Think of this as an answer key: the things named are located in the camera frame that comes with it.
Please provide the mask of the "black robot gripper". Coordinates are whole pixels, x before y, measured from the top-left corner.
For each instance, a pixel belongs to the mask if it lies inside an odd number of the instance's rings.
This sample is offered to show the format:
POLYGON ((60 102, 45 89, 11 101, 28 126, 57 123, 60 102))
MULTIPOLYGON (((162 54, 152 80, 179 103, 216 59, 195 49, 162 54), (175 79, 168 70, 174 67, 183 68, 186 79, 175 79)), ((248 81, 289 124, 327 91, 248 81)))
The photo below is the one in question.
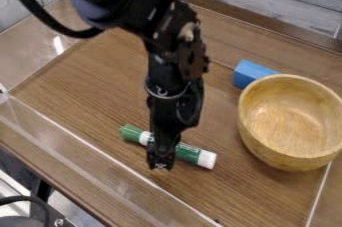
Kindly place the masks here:
POLYGON ((150 77, 146 78, 150 122, 152 133, 147 142, 147 164, 151 170, 171 170, 175 163, 180 134, 196 127, 204 101, 204 82, 199 78, 179 90, 163 90, 150 77))

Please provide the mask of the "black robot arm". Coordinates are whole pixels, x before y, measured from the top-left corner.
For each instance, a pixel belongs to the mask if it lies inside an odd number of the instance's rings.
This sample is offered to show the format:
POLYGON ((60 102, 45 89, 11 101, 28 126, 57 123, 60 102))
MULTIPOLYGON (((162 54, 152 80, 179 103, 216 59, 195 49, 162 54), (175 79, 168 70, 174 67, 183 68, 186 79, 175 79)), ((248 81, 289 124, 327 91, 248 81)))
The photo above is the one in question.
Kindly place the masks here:
POLYGON ((182 133, 200 120, 203 75, 210 57, 198 13, 182 0, 72 0, 83 20, 104 31, 120 28, 136 35, 148 54, 144 88, 150 130, 147 162, 152 169, 174 167, 182 133))

